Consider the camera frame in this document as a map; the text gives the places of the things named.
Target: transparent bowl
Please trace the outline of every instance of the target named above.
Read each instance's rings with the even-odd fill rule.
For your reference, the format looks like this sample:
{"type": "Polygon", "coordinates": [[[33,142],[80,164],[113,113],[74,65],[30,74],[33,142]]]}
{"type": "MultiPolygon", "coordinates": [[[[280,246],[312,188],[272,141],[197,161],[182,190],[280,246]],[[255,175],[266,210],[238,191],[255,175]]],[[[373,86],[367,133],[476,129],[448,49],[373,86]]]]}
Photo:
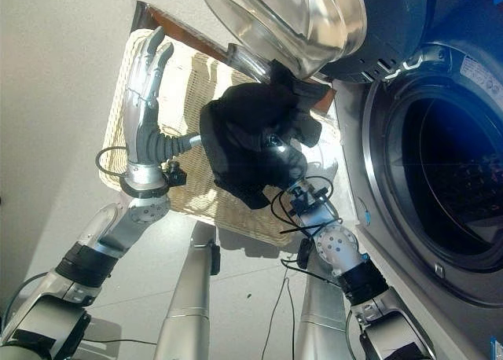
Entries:
{"type": "Polygon", "coordinates": [[[366,35],[363,0],[205,0],[252,53],[298,78],[357,50],[366,35]]]}

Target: robot forearm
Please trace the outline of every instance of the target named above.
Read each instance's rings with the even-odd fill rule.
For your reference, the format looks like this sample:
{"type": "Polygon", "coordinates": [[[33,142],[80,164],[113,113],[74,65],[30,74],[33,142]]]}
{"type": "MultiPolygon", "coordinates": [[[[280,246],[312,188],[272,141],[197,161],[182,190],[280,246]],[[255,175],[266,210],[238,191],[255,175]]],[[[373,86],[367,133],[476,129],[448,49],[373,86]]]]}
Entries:
{"type": "Polygon", "coordinates": [[[360,254],[354,234],[338,222],[326,190],[316,191],[304,179],[288,191],[293,211],[304,226],[311,227],[306,231],[314,247],[332,267],[332,276],[351,304],[362,329],[360,341],[367,358],[435,358],[420,324],[369,256],[360,254]]]}

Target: robot finger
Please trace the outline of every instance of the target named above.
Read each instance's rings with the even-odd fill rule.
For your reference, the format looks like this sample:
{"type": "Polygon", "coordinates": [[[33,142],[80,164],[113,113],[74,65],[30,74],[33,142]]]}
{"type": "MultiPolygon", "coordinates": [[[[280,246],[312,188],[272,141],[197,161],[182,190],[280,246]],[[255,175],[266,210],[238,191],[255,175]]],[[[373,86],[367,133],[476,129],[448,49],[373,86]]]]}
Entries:
{"type": "Polygon", "coordinates": [[[160,82],[163,78],[163,71],[166,67],[167,61],[171,55],[173,55],[173,51],[173,44],[167,42],[160,48],[152,60],[147,72],[147,80],[145,81],[145,87],[142,94],[143,99],[146,101],[155,99],[158,96],[160,82]]]}
{"type": "Polygon", "coordinates": [[[159,26],[141,41],[131,66],[128,89],[140,95],[147,79],[149,66],[156,55],[157,47],[164,39],[163,28],[159,26]]]}

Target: label sticker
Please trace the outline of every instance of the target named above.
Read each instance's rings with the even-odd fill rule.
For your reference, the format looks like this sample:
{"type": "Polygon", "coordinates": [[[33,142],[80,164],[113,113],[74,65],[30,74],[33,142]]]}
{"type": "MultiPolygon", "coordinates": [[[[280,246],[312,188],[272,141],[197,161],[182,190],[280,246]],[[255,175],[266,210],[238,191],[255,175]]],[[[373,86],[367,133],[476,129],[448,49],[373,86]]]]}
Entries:
{"type": "Polygon", "coordinates": [[[459,72],[480,86],[498,106],[503,107],[503,86],[481,64],[465,56],[459,72]]]}

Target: washing machine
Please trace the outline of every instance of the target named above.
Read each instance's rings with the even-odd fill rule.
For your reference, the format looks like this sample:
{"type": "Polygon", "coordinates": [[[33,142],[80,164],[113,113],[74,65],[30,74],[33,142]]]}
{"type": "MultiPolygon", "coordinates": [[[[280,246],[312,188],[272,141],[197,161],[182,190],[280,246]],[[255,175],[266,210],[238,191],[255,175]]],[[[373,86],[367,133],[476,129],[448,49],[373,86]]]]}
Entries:
{"type": "Polygon", "coordinates": [[[503,340],[503,4],[206,0],[250,50],[333,80],[360,225],[439,358],[503,340]]]}
{"type": "Polygon", "coordinates": [[[393,73],[335,82],[360,231],[415,285],[446,358],[503,339],[502,29],[493,0],[461,0],[393,73]]]}

